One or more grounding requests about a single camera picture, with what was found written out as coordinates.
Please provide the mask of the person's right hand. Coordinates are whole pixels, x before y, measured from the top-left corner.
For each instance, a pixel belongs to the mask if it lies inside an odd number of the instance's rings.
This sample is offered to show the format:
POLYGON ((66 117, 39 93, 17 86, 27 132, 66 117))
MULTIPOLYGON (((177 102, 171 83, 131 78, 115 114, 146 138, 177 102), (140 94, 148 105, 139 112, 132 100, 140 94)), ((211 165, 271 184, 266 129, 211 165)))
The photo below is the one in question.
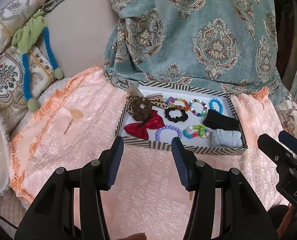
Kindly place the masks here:
POLYGON ((130 235, 125 238, 121 238, 119 240, 147 240, 147 237, 144 232, 140 232, 140 233, 136 233, 134 235, 130 235))

